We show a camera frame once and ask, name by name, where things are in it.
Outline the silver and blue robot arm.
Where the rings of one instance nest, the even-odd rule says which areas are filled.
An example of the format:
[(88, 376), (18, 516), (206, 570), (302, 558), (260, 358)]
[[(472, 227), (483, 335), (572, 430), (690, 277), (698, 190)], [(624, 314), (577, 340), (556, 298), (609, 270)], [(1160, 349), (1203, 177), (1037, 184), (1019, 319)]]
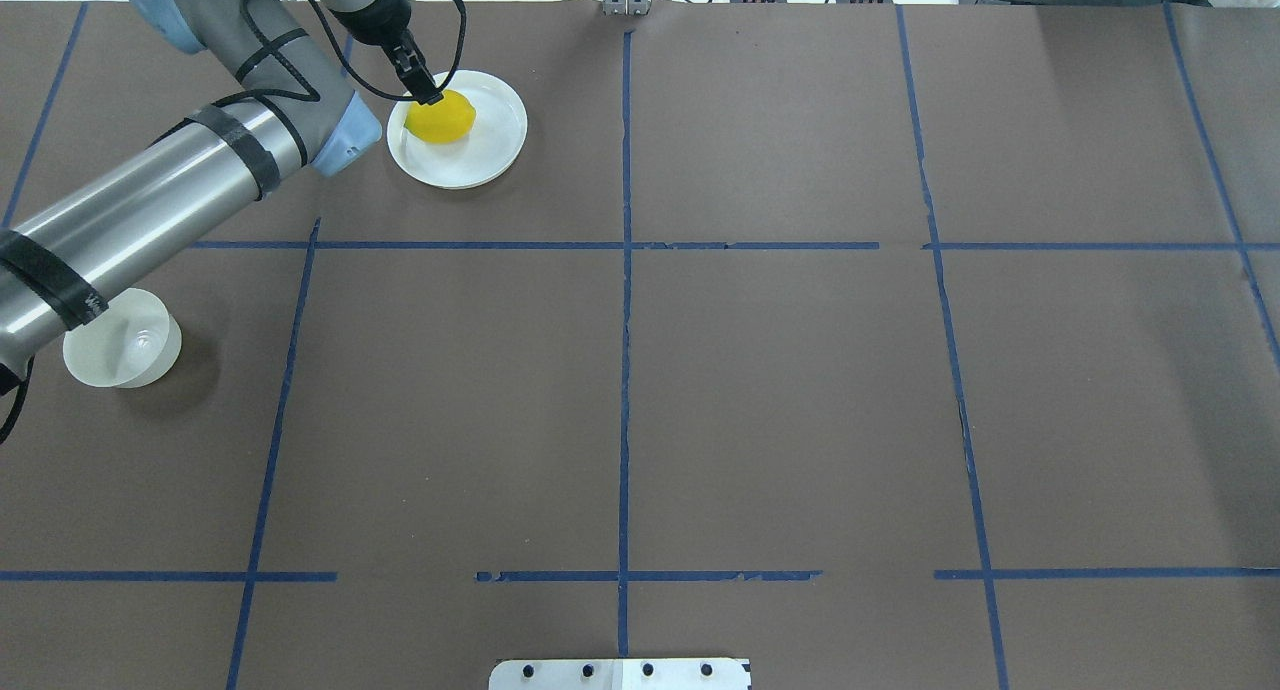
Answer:
[[(305, 0), (379, 47), (415, 102), (442, 90), (410, 29), (410, 0)], [(462, 0), (451, 0), (456, 6)], [(285, 0), (129, 0), (187, 55), (211, 52), (239, 92), (189, 113), (113, 172), (3, 229), (3, 390), (33, 357), (111, 300), (302, 169), (334, 175), (381, 124)]]

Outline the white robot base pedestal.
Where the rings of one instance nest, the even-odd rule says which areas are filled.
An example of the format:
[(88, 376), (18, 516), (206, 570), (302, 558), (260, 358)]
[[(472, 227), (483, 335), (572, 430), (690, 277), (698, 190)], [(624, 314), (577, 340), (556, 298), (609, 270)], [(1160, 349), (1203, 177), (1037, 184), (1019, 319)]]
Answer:
[(489, 689), (751, 689), (748, 659), (586, 658), (502, 661)]

